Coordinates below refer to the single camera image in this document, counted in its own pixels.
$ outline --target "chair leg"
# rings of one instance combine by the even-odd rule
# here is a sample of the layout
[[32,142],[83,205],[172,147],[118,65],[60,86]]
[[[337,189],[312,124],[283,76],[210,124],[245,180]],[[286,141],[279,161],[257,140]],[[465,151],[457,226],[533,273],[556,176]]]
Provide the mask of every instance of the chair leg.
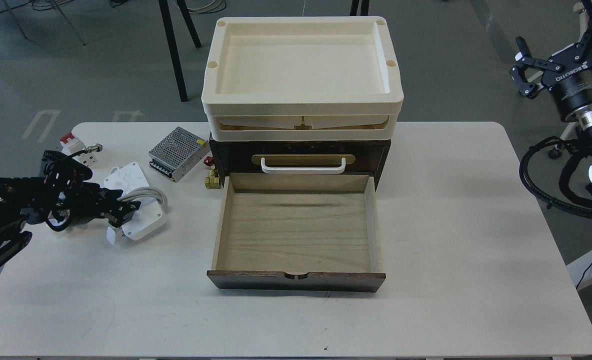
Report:
[[189,10],[187,9],[187,3],[185,0],[176,0],[176,4],[180,8],[180,14],[182,14],[184,23],[187,25],[187,30],[189,30],[189,35],[191,35],[191,41],[193,41],[193,45],[196,48],[200,48],[202,46],[201,39],[198,37],[198,32],[194,26],[194,21],[192,21],[192,17],[189,14]]
[[356,14],[358,14],[358,2],[360,2],[360,0],[351,0],[351,9],[349,10],[349,16],[356,16]]
[[18,25],[18,30],[20,30],[20,32],[22,34],[22,37],[24,37],[25,39],[27,39],[27,35],[23,31],[23,28],[20,26],[20,22],[18,22],[18,19],[14,15],[14,12],[12,11],[12,9],[11,9],[10,5],[8,4],[7,0],[3,0],[3,4],[5,4],[5,7],[7,8],[7,12],[12,16],[12,19],[14,19],[16,25]]
[[367,16],[370,12],[370,0],[362,0],[360,2],[360,16]]
[[83,40],[83,38],[81,37],[81,35],[79,34],[78,31],[76,31],[76,27],[74,27],[74,25],[72,24],[72,22],[70,22],[70,19],[67,18],[67,16],[65,16],[65,13],[63,12],[63,10],[61,10],[61,7],[58,5],[58,2],[56,2],[56,0],[49,0],[49,2],[51,3],[51,7],[58,10],[58,12],[62,15],[63,19],[65,19],[65,21],[67,21],[67,23],[69,24],[69,26],[71,27],[72,30],[74,30],[74,34],[76,34],[76,36],[78,37],[78,39],[80,40],[81,43],[83,43],[83,46],[87,45],[85,43],[85,40]]
[[163,27],[165,28],[167,46],[169,47],[169,56],[172,59],[172,66],[174,68],[176,86],[178,87],[178,96],[180,96],[180,101],[184,103],[188,101],[189,98],[187,97],[187,88],[185,87],[183,68],[180,65],[180,56],[178,55],[178,46],[176,43],[176,37],[174,35],[174,27],[172,25],[172,16],[170,14],[168,0],[158,0],[158,6],[160,7],[160,15],[163,18]]

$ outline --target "white plastic tray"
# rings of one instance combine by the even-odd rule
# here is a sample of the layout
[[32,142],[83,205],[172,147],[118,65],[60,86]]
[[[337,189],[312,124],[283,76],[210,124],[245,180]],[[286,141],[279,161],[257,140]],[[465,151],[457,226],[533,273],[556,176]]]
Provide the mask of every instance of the white plastic tray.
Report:
[[216,23],[202,103],[217,141],[390,139],[402,101],[382,17]]

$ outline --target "caster wheel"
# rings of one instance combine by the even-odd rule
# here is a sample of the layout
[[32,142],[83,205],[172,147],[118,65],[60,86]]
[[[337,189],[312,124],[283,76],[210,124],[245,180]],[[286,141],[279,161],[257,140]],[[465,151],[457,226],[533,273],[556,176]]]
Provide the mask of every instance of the caster wheel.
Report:
[[552,150],[547,152],[547,155],[549,155],[550,159],[558,159],[563,153],[558,148],[552,148]]

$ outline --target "white handle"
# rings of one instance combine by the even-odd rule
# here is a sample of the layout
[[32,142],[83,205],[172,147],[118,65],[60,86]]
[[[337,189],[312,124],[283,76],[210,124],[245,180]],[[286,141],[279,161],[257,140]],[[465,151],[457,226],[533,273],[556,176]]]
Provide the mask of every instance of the white handle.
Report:
[[265,158],[260,159],[260,168],[266,174],[341,174],[345,171],[347,161],[340,159],[338,167],[270,167],[265,164]]

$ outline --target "black table leg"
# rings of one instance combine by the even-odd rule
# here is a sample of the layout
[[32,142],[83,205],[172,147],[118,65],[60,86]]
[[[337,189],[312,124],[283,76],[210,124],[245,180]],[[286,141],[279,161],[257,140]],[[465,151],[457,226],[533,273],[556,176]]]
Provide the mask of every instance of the black table leg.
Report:
[[370,12],[370,0],[362,0],[360,3],[360,16],[367,16]]
[[174,27],[172,25],[172,17],[170,15],[168,0],[158,0],[158,5],[160,6],[160,14],[163,18],[163,26],[165,27],[165,36],[167,38],[167,46],[169,47],[169,55],[172,59],[172,66],[174,67],[176,85],[178,86],[178,95],[180,96],[180,101],[186,102],[189,100],[189,98],[187,97],[183,69],[180,66],[180,57],[178,55],[178,47],[176,43],[176,37],[174,36]]
[[356,16],[356,14],[358,14],[358,2],[360,2],[360,0],[351,0],[351,9],[349,10],[349,16]]
[[193,45],[196,48],[200,48],[201,39],[198,37],[198,32],[196,32],[196,28],[194,27],[194,22],[192,21],[192,17],[189,14],[189,10],[187,9],[187,3],[185,0],[176,0],[176,4],[180,8],[180,14],[182,14],[182,18],[184,19],[184,23],[187,25],[187,30],[189,30],[189,35],[191,35],[191,41],[193,41]]

